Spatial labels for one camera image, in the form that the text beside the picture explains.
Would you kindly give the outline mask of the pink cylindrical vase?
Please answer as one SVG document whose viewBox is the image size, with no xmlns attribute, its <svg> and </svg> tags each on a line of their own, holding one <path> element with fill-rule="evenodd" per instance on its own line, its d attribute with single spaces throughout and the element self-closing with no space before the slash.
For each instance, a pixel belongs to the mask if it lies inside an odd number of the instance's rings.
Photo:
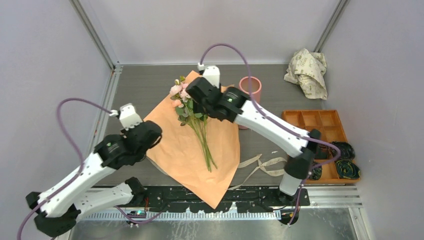
<svg viewBox="0 0 424 240">
<path fill-rule="evenodd" d="M 241 105 L 242 113 L 236 117 L 239 129 L 256 130 L 261 121 L 262 115 L 257 110 L 258 100 L 261 98 L 262 83 L 256 77 L 244 77 L 239 81 L 239 89 L 247 94 L 248 99 Z"/>
</svg>

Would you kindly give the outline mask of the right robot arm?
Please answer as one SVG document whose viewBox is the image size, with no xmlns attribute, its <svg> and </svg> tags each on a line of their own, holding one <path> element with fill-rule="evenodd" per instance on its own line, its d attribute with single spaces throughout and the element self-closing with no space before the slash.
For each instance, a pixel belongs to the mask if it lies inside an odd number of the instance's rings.
<svg viewBox="0 0 424 240">
<path fill-rule="evenodd" d="M 210 118 L 247 127 L 286 152 L 289 159 L 284 167 L 277 198 L 281 204 L 291 205 L 297 199 L 302 181 L 308 177 L 320 132 L 308 132 L 293 126 L 255 104 L 240 89 L 228 87 L 221 91 L 204 77 L 192 81 L 186 92 L 195 102 L 196 110 Z"/>
</svg>

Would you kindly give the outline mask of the green orange flower bouquet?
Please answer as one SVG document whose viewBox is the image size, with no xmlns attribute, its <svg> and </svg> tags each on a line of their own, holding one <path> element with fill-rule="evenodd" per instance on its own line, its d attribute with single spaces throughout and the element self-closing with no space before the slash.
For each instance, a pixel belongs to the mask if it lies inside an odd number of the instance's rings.
<svg viewBox="0 0 424 240">
<path fill-rule="evenodd" d="M 212 209 L 216 209 L 240 163 L 238 125 L 214 118 L 207 120 L 207 145 L 216 164 L 212 170 L 208 170 L 195 131 L 178 121 L 170 95 L 165 96 L 144 119 L 162 129 L 160 143 L 147 151 L 147 157 Z"/>
</svg>

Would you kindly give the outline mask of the crumpled printed paper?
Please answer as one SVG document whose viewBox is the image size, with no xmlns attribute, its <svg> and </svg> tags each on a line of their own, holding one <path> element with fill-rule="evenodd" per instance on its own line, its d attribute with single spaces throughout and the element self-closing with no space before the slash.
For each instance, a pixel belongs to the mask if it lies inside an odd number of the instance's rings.
<svg viewBox="0 0 424 240">
<path fill-rule="evenodd" d="M 324 75 L 327 67 L 323 53 L 310 52 L 306 48 L 302 48 L 294 53 L 283 79 L 300 86 L 308 99 L 326 100 L 328 91 Z"/>
</svg>

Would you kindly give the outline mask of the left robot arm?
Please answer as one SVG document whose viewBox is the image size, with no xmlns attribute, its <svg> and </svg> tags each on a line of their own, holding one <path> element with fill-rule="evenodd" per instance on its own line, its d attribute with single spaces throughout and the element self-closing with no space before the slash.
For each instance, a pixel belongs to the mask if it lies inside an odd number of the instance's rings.
<svg viewBox="0 0 424 240">
<path fill-rule="evenodd" d="M 147 120 L 129 130 L 123 129 L 120 134 L 107 135 L 81 167 L 49 190 L 30 192 L 26 201 L 37 214 L 36 228 L 55 238 L 92 213 L 121 205 L 141 206 L 146 200 L 146 190 L 136 177 L 107 190 L 94 193 L 88 190 L 123 166 L 142 161 L 147 150 L 160 142 L 162 133 L 159 125 Z"/>
</svg>

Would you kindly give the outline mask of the pink flowers with green stems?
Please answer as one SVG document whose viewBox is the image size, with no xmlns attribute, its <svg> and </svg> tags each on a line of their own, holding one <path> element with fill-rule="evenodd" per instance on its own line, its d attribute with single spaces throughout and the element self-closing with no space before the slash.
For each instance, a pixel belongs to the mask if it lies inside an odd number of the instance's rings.
<svg viewBox="0 0 424 240">
<path fill-rule="evenodd" d="M 175 79 L 174 86 L 172 86 L 169 91 L 170 99 L 172 100 L 172 106 L 178 115 L 180 125 L 190 126 L 197 136 L 201 145 L 207 170 L 211 172 L 213 168 L 217 169 L 218 166 L 212 157 L 207 143 L 208 116 L 204 113 L 196 112 L 195 102 L 186 91 L 188 85 L 189 83 L 186 81 L 184 76 L 180 76 Z"/>
</svg>

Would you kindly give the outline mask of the aluminium frame rail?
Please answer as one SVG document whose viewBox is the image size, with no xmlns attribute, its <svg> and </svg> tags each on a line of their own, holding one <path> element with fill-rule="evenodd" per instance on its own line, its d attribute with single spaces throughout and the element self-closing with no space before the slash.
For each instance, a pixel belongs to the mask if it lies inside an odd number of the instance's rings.
<svg viewBox="0 0 424 240">
<path fill-rule="evenodd" d="M 104 109 L 111 110 L 114 102 L 115 94 L 117 92 L 119 78 L 122 74 L 123 66 L 117 63 L 110 71 L 107 81 L 101 88 L 100 96 L 92 100 L 95 104 L 103 107 Z M 109 121 L 109 114 L 100 108 L 88 104 L 88 109 L 93 113 L 93 119 L 90 120 L 91 127 L 89 129 L 87 146 L 82 150 L 82 160 L 91 154 L 95 145 L 101 141 L 101 137 L 105 135 L 106 127 Z"/>
</svg>

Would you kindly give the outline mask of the orange compartment tray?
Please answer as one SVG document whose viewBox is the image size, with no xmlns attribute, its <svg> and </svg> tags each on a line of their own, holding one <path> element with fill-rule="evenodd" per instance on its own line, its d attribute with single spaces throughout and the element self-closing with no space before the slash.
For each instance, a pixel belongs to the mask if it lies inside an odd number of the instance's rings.
<svg viewBox="0 0 424 240">
<path fill-rule="evenodd" d="M 291 125 L 308 132 L 316 129 L 320 131 L 322 141 L 331 143 L 333 141 L 347 142 L 348 139 L 344 132 L 342 122 L 336 110 L 285 110 L 282 112 L 281 118 Z M 324 164 L 336 155 L 336 151 L 328 147 L 330 156 L 328 159 L 315 159 L 313 164 L 322 164 L 322 177 L 319 180 L 306 180 L 306 184 L 314 185 L 342 185 L 354 184 L 360 181 L 359 179 L 341 179 L 337 173 L 335 162 Z"/>
</svg>

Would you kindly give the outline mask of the dark patterned rolled tie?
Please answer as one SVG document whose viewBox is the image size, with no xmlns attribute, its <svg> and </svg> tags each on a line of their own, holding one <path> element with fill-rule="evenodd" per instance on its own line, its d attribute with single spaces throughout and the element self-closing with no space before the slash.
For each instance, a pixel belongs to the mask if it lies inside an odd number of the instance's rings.
<svg viewBox="0 0 424 240">
<path fill-rule="evenodd" d="M 337 160 L 335 168 L 340 179 L 357 180 L 361 176 L 360 168 L 349 160 Z"/>
<path fill-rule="evenodd" d="M 327 146 L 320 144 L 315 153 L 316 160 L 327 160 L 330 156 L 330 151 Z"/>
<path fill-rule="evenodd" d="M 348 142 L 332 141 L 331 144 L 340 150 L 340 160 L 353 161 L 355 159 L 355 150 Z"/>
<path fill-rule="evenodd" d="M 322 166 L 315 167 L 311 170 L 311 174 L 308 179 L 311 181 L 318 181 L 321 179 L 322 174 L 323 174 Z"/>
</svg>

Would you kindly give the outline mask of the cream printed ribbon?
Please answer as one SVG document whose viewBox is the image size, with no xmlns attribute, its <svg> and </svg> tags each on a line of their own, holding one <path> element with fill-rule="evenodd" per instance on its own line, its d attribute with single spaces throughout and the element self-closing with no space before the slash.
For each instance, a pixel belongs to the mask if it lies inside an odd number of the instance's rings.
<svg viewBox="0 0 424 240">
<path fill-rule="evenodd" d="M 247 177 L 244 179 L 244 181 L 241 184 L 229 187 L 228 190 L 235 190 L 235 189 L 243 186 L 246 183 L 246 181 L 258 170 L 261 170 L 262 172 L 264 172 L 265 174 L 267 174 L 268 176 L 271 176 L 271 177 L 279 177 L 279 176 L 283 176 L 285 174 L 285 170 L 283 168 L 282 169 L 276 169 L 276 170 L 267 170 L 266 167 L 273 166 L 273 165 L 276 165 L 278 163 L 283 163 L 283 166 L 285 166 L 288 162 L 287 159 L 285 159 L 283 157 L 275 157 L 275 158 L 272 158 L 268 161 L 262 162 L 261 156 L 262 156 L 262 154 L 258 154 L 255 157 L 252 157 L 252 158 L 238 164 L 237 169 L 245 168 L 245 167 L 247 167 L 247 166 L 249 166 L 253 163 L 257 163 L 257 166 L 252 170 L 251 173 L 249 173 L 247 175 Z"/>
</svg>

